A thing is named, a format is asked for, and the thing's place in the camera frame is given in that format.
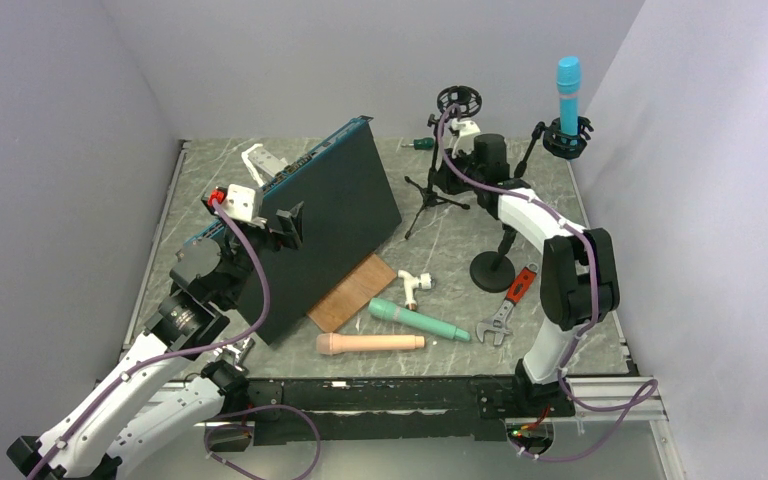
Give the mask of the black tripod microphone stand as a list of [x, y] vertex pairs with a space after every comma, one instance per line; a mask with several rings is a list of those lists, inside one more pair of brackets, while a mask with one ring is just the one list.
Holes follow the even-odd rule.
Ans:
[[[478, 91], [472, 87], [463, 86], [463, 85], [450, 86], [443, 89], [438, 94], [437, 107], [438, 107], [438, 110], [440, 111], [440, 114], [443, 114], [452, 105], [456, 106], [456, 110], [454, 112], [454, 116], [456, 119], [472, 118], [482, 108], [482, 97], [478, 93]], [[439, 118], [435, 117], [433, 114], [429, 116], [427, 121], [427, 126], [432, 129], [432, 133], [434, 134], [432, 138], [436, 140], [436, 145], [431, 150], [432, 151], [431, 165], [428, 169], [426, 185], [422, 186], [416, 183], [415, 181], [413, 181], [410, 177], [408, 176], [404, 177], [404, 180], [408, 184], [410, 184], [411, 186], [419, 190], [422, 198], [421, 206], [419, 207], [419, 210], [417, 211], [413, 221], [411, 222], [410, 227], [408, 228], [408, 230], [404, 235], [405, 240], [408, 240], [411, 237], [414, 227], [417, 223], [417, 220], [419, 219], [421, 213], [426, 209], [437, 207], [440, 205], [446, 205], [446, 204], [454, 205], [464, 210], [470, 209], [470, 206], [468, 204], [461, 203], [451, 198], [442, 196], [441, 193], [443, 192], [433, 184], [433, 175], [436, 173], [437, 169], [439, 168], [438, 156], [440, 155], [441, 150], [443, 152], [445, 150], [451, 150], [451, 149], [442, 149], [440, 147], [440, 142], [436, 139], [435, 134], [437, 132], [437, 127], [439, 123], [440, 123]]]

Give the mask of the black round-base microphone stand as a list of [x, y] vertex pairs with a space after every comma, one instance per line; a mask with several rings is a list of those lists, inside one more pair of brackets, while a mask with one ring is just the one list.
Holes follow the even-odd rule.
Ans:
[[475, 286], [489, 293], [506, 291], [515, 281], [518, 270], [507, 254], [517, 237], [516, 230], [503, 226], [503, 236], [495, 251], [476, 255], [470, 263], [469, 275]]

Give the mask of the beige microphone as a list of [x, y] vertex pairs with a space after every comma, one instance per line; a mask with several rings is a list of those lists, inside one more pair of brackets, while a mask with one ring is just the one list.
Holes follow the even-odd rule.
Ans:
[[419, 335], [342, 335], [325, 333], [317, 336], [316, 351], [322, 355], [353, 352], [416, 350], [425, 347]]

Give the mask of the green microphone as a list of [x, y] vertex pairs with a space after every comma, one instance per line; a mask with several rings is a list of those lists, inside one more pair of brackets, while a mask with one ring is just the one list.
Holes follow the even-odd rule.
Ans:
[[379, 320], [399, 323], [444, 339], [461, 342], [470, 342], [472, 339], [469, 332], [454, 324], [409, 310], [384, 299], [373, 298], [367, 306], [367, 311]]

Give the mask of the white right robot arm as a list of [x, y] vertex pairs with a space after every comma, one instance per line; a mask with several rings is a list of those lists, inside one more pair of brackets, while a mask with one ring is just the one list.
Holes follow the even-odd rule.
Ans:
[[518, 360], [511, 401], [517, 411], [534, 415], [567, 387], [566, 365], [586, 332], [620, 301], [613, 242], [602, 229], [568, 220], [539, 198], [512, 171], [507, 145], [498, 134], [480, 134], [469, 153], [453, 148], [440, 153], [441, 189], [471, 191], [479, 207], [498, 220], [503, 238], [494, 251], [476, 255], [469, 267], [473, 283], [486, 292], [524, 291], [507, 254], [522, 237], [542, 256], [540, 303], [545, 314], [532, 346]]

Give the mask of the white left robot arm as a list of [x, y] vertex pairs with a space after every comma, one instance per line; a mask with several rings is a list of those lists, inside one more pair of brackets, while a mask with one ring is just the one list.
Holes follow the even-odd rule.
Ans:
[[205, 352], [250, 337], [271, 310], [263, 249], [297, 250], [303, 203], [277, 210], [277, 228], [242, 199], [217, 189], [206, 198], [224, 233], [186, 244], [170, 276], [173, 290], [116, 367], [68, 415], [39, 436], [18, 437], [6, 451], [27, 479], [123, 479], [192, 425], [239, 417], [249, 382], [229, 361], [208, 363], [173, 399], [144, 406]]

